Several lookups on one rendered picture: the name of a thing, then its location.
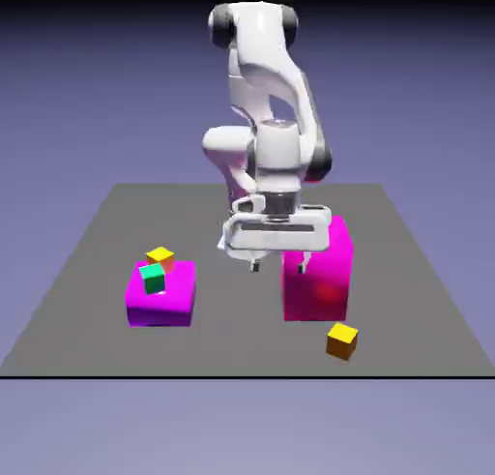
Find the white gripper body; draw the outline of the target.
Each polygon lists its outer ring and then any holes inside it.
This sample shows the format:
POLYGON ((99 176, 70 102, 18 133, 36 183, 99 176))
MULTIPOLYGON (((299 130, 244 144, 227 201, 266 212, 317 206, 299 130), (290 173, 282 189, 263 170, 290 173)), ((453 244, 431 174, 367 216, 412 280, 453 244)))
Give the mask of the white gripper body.
POLYGON ((265 252, 323 252, 330 245, 332 211, 301 205, 288 216, 237 212, 223 224, 218 248, 235 256, 260 258, 265 252))

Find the small yellow cube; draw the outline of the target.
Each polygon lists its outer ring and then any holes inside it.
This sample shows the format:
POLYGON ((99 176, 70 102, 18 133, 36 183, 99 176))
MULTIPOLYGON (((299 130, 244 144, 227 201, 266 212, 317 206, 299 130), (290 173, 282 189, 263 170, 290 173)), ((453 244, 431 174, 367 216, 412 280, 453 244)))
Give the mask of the small yellow cube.
POLYGON ((165 247, 157 247, 147 252, 146 258, 149 265, 159 264, 165 274, 174 270, 175 253, 165 247))
POLYGON ((327 334, 326 352, 344 361, 348 361, 357 346, 359 331, 344 323, 336 322, 327 334))

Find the small green cube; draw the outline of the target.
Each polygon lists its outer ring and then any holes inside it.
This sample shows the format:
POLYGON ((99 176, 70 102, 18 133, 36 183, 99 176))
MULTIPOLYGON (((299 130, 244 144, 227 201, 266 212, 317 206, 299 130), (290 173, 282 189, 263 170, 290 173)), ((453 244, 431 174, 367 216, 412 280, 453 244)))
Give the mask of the small green cube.
POLYGON ((146 294, 156 294, 165 290, 165 273, 159 263, 141 266, 138 271, 146 294))

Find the tall magenta box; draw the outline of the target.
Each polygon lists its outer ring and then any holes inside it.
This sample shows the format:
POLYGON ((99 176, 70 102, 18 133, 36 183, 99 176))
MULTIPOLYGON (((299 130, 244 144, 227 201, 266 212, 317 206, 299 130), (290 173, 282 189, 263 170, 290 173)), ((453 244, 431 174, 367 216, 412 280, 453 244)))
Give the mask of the tall magenta box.
POLYGON ((302 252, 284 252, 281 292, 285 321, 343 321, 346 319, 354 246, 342 216, 333 216, 330 246, 311 255, 301 274, 302 252))

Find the large magenta box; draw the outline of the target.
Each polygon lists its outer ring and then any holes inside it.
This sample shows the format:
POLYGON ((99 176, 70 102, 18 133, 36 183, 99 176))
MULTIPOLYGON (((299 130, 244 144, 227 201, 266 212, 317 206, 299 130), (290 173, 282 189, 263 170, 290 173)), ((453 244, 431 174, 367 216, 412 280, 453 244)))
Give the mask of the large magenta box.
POLYGON ((165 276, 165 290, 147 294, 139 268, 145 260, 135 262, 125 293, 128 323, 131 327, 189 327, 196 293, 196 267, 192 260, 179 260, 165 276))

